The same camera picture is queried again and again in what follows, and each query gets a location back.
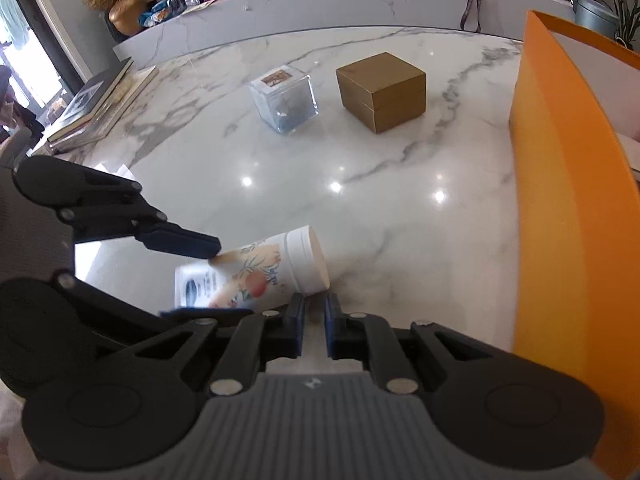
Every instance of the brown box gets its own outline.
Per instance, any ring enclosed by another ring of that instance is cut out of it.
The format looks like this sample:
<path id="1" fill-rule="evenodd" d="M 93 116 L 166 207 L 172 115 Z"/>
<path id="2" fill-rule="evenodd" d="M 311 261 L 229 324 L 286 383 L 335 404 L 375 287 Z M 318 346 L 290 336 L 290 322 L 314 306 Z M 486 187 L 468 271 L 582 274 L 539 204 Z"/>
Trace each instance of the brown box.
<path id="1" fill-rule="evenodd" d="M 377 134 L 426 110 L 427 75 L 388 52 L 335 72 L 344 107 Z"/>

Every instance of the green plant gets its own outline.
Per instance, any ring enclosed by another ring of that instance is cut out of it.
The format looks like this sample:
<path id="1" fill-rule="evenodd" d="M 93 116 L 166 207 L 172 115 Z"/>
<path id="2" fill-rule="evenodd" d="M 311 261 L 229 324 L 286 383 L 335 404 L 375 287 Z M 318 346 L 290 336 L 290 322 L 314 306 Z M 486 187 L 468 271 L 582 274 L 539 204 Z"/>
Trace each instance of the green plant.
<path id="1" fill-rule="evenodd" d="M 620 28 L 616 34 L 616 41 L 633 50 L 632 41 L 636 31 L 638 31 L 638 27 L 640 27 L 640 2 L 634 0 L 634 6 L 630 8 L 627 0 L 613 0 L 615 9 L 611 9 L 607 2 L 604 2 L 604 4 L 620 18 Z"/>

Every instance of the book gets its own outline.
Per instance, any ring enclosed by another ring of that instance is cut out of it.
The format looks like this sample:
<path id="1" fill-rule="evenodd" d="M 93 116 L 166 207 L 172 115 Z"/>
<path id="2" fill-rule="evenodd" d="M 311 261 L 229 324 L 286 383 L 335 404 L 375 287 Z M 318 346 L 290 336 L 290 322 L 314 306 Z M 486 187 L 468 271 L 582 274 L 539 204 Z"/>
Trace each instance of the book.
<path id="1" fill-rule="evenodd" d="M 151 83 L 158 72 L 158 68 L 152 66 L 127 74 L 88 123 L 76 128 L 58 140 L 49 141 L 53 153 L 69 152 L 85 144 L 97 142 L 109 135 L 111 129 L 120 120 L 124 112 L 140 95 L 140 92 Z"/>
<path id="2" fill-rule="evenodd" d="M 69 103 L 65 112 L 51 125 L 51 133 L 45 133 L 49 142 L 59 139 L 93 119 L 132 64 L 131 58 L 125 59 L 89 79 Z"/>

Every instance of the brown label on box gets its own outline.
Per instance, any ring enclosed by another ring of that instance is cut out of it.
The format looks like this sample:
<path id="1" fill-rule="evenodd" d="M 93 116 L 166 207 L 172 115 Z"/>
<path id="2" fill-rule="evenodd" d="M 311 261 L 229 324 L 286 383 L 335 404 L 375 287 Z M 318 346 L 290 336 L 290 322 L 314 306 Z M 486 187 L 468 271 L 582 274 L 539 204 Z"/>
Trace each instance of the brown label on box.
<path id="1" fill-rule="evenodd" d="M 279 85 L 280 83 L 285 82 L 287 79 L 290 79 L 292 76 L 289 72 L 285 72 L 284 70 L 278 70 L 273 74 L 269 74 L 267 77 L 261 79 L 261 81 L 270 87 L 274 87 Z"/>

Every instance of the clear plastic box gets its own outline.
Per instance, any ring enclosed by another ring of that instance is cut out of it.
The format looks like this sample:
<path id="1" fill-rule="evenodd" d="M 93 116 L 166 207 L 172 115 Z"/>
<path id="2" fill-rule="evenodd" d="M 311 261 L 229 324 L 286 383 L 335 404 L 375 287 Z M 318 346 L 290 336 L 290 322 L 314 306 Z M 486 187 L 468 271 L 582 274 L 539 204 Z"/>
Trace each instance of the clear plastic box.
<path id="1" fill-rule="evenodd" d="M 260 117 L 280 134 L 288 134 L 318 114 L 311 78 L 283 65 L 250 83 Z"/>

